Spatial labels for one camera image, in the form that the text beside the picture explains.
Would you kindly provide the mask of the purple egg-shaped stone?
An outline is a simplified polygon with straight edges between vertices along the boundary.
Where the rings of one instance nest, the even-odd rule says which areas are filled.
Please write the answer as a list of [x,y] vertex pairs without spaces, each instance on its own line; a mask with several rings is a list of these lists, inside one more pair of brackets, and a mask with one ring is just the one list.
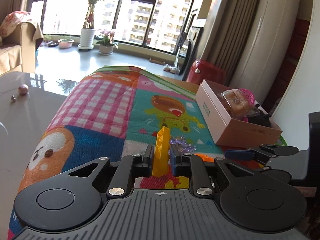
[[18,93],[20,94],[20,96],[25,96],[27,95],[29,92],[29,87],[26,84],[22,84],[18,87]]

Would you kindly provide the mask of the purple gift bow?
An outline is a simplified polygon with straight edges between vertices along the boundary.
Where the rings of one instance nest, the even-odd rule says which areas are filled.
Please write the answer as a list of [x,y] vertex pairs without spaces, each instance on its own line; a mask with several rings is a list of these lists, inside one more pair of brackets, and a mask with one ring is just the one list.
[[180,153],[194,153],[196,151],[196,147],[187,142],[184,136],[171,137],[170,144],[175,145]]

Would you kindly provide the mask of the pink plastic basket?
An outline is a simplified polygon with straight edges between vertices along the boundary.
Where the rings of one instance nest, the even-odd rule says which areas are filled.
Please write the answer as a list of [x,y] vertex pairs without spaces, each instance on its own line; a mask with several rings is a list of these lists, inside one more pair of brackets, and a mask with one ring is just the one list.
[[239,88],[239,90],[248,99],[250,104],[252,104],[252,105],[255,104],[255,97],[254,97],[253,93],[250,90],[247,90],[247,89],[244,89],[244,88]]

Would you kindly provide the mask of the white air conditioner unit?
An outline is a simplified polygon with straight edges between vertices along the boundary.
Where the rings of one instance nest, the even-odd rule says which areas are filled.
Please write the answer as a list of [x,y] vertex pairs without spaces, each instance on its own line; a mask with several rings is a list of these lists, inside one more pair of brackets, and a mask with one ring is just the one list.
[[298,8],[299,0],[259,0],[231,87],[248,89],[263,103],[289,46]]

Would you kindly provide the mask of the packaged bread in plastic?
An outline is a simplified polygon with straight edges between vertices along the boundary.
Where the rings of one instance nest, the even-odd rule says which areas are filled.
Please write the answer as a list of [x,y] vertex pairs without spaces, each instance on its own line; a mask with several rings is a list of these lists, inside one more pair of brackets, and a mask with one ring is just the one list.
[[220,101],[233,119],[244,120],[248,116],[259,114],[238,88],[225,90],[220,94]]

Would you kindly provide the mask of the cardboard box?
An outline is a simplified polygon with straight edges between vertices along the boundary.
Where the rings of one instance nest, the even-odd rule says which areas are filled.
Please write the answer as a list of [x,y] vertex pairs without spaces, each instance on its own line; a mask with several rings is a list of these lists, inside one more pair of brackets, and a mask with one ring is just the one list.
[[271,127],[233,119],[217,94],[229,88],[203,80],[196,93],[196,102],[204,117],[213,141],[219,146],[255,148],[261,144],[275,144],[282,130],[270,119]]

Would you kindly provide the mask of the floral pillow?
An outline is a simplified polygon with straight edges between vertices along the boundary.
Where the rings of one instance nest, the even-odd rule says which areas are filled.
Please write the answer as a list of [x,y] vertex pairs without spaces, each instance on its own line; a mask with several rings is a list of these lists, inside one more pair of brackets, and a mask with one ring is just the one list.
[[1,38],[11,35],[21,23],[32,22],[31,14],[27,11],[14,11],[8,14],[1,23]]

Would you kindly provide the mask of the tall white plant pot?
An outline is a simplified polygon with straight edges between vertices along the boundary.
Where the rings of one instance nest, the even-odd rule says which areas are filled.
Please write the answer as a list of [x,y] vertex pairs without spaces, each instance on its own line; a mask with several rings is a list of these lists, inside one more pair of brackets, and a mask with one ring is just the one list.
[[94,48],[93,41],[94,41],[95,29],[81,29],[80,35],[80,43],[78,44],[78,49],[80,50],[91,50]]

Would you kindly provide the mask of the beige curtain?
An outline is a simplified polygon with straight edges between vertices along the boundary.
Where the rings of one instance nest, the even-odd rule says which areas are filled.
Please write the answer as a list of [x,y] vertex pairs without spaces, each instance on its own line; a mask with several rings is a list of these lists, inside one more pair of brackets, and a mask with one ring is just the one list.
[[247,41],[259,0],[212,0],[196,58],[212,63],[229,83]]

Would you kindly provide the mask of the small dark bead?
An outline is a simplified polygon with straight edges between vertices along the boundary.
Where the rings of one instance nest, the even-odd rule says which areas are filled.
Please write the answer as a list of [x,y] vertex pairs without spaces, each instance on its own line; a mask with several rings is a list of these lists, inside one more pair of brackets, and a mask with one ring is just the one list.
[[15,102],[16,102],[16,97],[12,95],[10,99],[10,103],[15,103]]

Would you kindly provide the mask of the yellow toy building brick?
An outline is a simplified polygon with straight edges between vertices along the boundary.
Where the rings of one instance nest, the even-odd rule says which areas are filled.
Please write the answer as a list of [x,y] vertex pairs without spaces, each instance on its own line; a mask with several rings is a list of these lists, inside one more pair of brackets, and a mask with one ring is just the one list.
[[170,129],[163,126],[157,133],[155,152],[153,158],[152,176],[166,175],[169,167]]

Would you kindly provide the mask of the colourful children's play mat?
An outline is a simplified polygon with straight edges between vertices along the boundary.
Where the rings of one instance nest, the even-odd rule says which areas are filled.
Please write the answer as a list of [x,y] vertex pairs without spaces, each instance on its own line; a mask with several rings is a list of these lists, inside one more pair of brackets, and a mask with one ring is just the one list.
[[[214,188],[195,197],[169,170],[135,179],[107,199],[110,163],[144,154],[158,131],[196,147]],[[284,184],[226,160],[196,94],[136,67],[105,67],[82,79],[53,117],[25,169],[14,201],[13,239],[287,239],[280,225]]]

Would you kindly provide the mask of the wooden table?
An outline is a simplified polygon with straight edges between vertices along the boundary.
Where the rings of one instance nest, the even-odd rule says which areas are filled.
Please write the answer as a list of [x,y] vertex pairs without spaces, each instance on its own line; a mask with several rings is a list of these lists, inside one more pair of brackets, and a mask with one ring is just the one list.
[[185,82],[185,81],[181,81],[181,80],[178,80],[178,79],[173,79],[173,78],[170,78],[170,77],[165,77],[165,76],[160,76],[162,79],[166,80],[166,81],[169,81],[170,83],[173,83],[179,87],[182,87],[194,94],[197,93],[197,90],[199,88],[199,85],[197,84],[194,84],[194,83],[189,83],[189,82]]

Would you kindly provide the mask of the beige sofa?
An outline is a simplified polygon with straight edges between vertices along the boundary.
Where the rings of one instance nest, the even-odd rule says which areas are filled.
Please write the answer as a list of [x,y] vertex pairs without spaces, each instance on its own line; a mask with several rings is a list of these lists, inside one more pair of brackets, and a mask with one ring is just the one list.
[[19,24],[8,37],[1,38],[1,74],[34,73],[36,50],[42,41],[42,30],[33,18],[32,22]]

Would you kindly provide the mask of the white oval planter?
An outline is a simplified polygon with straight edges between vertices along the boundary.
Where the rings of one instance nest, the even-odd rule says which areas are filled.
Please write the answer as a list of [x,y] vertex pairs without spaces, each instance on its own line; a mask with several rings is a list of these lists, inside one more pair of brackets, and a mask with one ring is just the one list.
[[63,38],[57,41],[59,44],[60,49],[68,49],[71,48],[71,46],[74,43],[74,40],[71,38]]

